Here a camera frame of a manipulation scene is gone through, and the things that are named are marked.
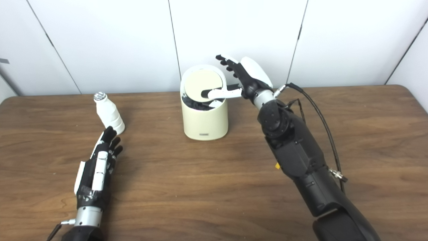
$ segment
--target silver metal cylinder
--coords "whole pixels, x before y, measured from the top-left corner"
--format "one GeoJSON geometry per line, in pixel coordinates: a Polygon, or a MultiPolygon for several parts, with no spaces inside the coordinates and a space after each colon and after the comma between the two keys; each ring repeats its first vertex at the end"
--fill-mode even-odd
{"type": "Polygon", "coordinates": [[[273,92],[270,90],[264,90],[256,95],[254,98],[254,105],[260,110],[265,103],[271,100],[275,100],[273,92]]]}
{"type": "Polygon", "coordinates": [[[76,222],[74,226],[95,226],[99,227],[103,212],[97,207],[80,207],[77,210],[76,222]]]}

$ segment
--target wire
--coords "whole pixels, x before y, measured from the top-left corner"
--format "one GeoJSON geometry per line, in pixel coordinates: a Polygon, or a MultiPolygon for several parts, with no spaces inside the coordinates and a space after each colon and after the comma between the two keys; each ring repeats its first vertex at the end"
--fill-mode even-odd
{"type": "Polygon", "coordinates": [[[49,235],[48,239],[46,241],[51,241],[53,239],[53,237],[55,236],[55,234],[59,231],[59,229],[61,228],[62,224],[57,224],[55,226],[55,228],[52,230],[51,234],[49,235]]]}
{"type": "Polygon", "coordinates": [[[306,120],[305,120],[305,114],[303,113],[303,108],[302,108],[302,102],[300,102],[300,99],[294,99],[290,102],[288,102],[288,104],[285,106],[286,108],[291,108],[291,106],[297,101],[297,103],[299,104],[299,108],[300,108],[300,115],[302,116],[302,120],[303,122],[306,124],[306,120]]]}
{"type": "MultiPolygon", "coordinates": [[[[321,118],[321,121],[322,121],[322,124],[324,125],[325,130],[327,131],[328,139],[330,141],[331,148],[333,150],[333,155],[334,155],[334,160],[336,162],[337,171],[342,172],[342,168],[340,167],[339,155],[337,154],[336,146],[334,145],[334,140],[333,140],[333,137],[331,135],[330,128],[328,128],[327,122],[325,121],[324,116],[321,113],[321,110],[318,108],[318,106],[315,104],[315,102],[312,100],[312,98],[302,88],[300,88],[299,86],[297,86],[293,83],[286,84],[286,86],[299,91],[309,100],[309,102],[311,102],[311,104],[314,107],[315,111],[317,112],[318,116],[321,118]]],[[[339,183],[340,183],[340,189],[345,194],[345,186],[343,184],[343,181],[340,180],[339,183]]]]}

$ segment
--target cable connector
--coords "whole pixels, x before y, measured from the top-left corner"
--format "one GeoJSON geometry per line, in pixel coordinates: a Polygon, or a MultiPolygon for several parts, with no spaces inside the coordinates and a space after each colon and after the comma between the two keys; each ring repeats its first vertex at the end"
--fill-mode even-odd
{"type": "Polygon", "coordinates": [[[348,181],[348,179],[339,171],[336,171],[336,170],[329,168],[328,172],[331,173],[335,178],[338,178],[339,180],[341,180],[343,182],[348,181]]]}
{"type": "Polygon", "coordinates": [[[278,96],[285,90],[285,88],[287,88],[287,85],[285,84],[285,85],[283,85],[283,86],[281,86],[281,87],[279,87],[276,91],[275,91],[275,93],[273,94],[273,97],[276,99],[276,98],[278,98],[278,96]]]}
{"type": "Polygon", "coordinates": [[[64,220],[61,222],[61,225],[74,225],[76,223],[76,219],[72,218],[69,220],[64,220]]]}

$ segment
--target trash can lid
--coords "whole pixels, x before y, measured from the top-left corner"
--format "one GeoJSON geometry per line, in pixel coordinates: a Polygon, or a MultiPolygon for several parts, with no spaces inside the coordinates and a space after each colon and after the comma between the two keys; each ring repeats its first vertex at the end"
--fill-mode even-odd
{"type": "Polygon", "coordinates": [[[212,70],[201,69],[192,72],[184,81],[184,91],[186,95],[197,102],[207,102],[211,99],[203,98],[203,90],[210,90],[223,87],[221,77],[212,70]]]}

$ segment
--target robotic hand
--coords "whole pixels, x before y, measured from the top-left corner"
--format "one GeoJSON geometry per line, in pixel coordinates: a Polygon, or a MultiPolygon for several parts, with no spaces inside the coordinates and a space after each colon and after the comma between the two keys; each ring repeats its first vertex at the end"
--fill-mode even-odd
{"type": "Polygon", "coordinates": [[[74,184],[77,197],[77,216],[58,224],[48,237],[50,241],[62,225],[74,225],[62,241],[102,241],[101,216],[111,197],[111,174],[116,165],[116,157],[123,147],[117,146],[120,138],[116,131],[108,127],[101,134],[94,150],[86,162],[81,162],[74,184]]]}
{"type": "MultiPolygon", "coordinates": [[[[339,189],[331,174],[341,181],[346,178],[327,166],[322,150],[302,118],[293,113],[290,105],[276,99],[285,87],[309,96],[292,83],[274,93],[269,77],[248,57],[239,63],[225,55],[218,55],[216,59],[235,73],[234,77],[240,80],[242,87],[232,90],[234,93],[215,89],[204,90],[201,95],[210,99],[242,95],[259,109],[257,120],[280,168],[294,181],[311,214],[318,217],[313,223],[318,240],[380,241],[376,231],[339,189]]],[[[308,99],[319,111],[312,99],[308,99]]],[[[328,130],[322,115],[320,117],[328,130]]]]}

